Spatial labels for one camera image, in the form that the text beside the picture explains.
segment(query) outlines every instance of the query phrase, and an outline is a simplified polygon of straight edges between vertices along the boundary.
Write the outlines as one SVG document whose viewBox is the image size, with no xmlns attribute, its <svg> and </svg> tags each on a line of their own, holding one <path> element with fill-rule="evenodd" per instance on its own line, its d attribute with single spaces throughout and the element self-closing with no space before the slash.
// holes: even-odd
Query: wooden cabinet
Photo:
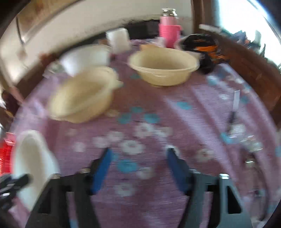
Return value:
<svg viewBox="0 0 281 228">
<path fill-rule="evenodd" d="M 204 31 L 219 41 L 229 65 L 255 90 L 274 122 L 281 127 L 281 74 L 252 50 L 216 33 Z"/>
</svg>

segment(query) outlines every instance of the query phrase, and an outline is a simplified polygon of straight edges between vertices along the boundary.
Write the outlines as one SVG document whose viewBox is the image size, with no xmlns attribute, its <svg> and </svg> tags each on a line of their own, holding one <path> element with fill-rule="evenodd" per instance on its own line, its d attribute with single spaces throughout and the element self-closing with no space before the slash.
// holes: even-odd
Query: pink thermos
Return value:
<svg viewBox="0 0 281 228">
<path fill-rule="evenodd" d="M 182 27 L 177 25 L 178 15 L 173 8 L 163 8 L 163 14 L 160 17 L 159 36 L 166 40 L 166 47 L 174 48 L 174 43 L 180 38 Z"/>
</svg>

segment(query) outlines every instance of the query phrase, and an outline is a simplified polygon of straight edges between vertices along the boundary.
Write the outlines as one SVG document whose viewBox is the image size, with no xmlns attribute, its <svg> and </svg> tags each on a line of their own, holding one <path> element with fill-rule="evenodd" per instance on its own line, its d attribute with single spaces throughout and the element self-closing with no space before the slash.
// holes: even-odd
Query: wall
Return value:
<svg viewBox="0 0 281 228">
<path fill-rule="evenodd" d="M 0 40 L 0 58 L 4 71 L 18 81 L 38 61 L 38 54 L 58 50 L 88 36 L 114 28 L 123 19 L 161 14 L 163 7 L 173 7 L 185 33 L 192 33 L 190 0 L 84 0 L 67 8 L 49 21 L 27 44 L 21 47 L 14 20 Z M 27 56 L 19 59 L 24 50 Z"/>
</svg>

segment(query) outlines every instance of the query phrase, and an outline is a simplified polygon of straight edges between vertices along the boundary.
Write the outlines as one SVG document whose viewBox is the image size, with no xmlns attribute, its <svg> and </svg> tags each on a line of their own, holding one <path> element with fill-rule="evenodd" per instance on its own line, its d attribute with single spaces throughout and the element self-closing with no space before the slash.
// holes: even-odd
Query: white bowl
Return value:
<svg viewBox="0 0 281 228">
<path fill-rule="evenodd" d="M 111 47 L 104 44 L 90 44 L 74 48 L 60 58 L 66 73 L 74 76 L 92 66 L 108 66 Z"/>
<path fill-rule="evenodd" d="M 29 211 L 32 211 L 52 175 L 57 173 L 60 173 L 58 162 L 44 137 L 33 130 L 21 133 L 12 152 L 12 174 L 16 178 L 23 174 L 32 176 L 31 183 L 18 193 Z"/>
</svg>

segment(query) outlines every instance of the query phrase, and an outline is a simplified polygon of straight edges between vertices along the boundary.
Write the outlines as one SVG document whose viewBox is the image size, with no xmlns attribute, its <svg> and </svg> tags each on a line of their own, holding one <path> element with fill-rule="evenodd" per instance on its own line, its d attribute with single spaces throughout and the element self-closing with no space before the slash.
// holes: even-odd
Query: blue gripper pad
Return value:
<svg viewBox="0 0 281 228">
<path fill-rule="evenodd" d="M 101 185 L 107 175 L 107 171 L 112 161 L 112 157 L 112 150 L 110 148 L 106 148 L 101 157 L 93 161 L 91 165 L 93 183 L 90 189 L 92 194 L 97 194 L 97 192 L 101 189 Z"/>
<path fill-rule="evenodd" d="M 184 194 L 187 194 L 191 190 L 191 172 L 188 165 L 184 160 L 177 157 L 173 148 L 167 150 L 167 162 L 178 189 Z"/>
</svg>

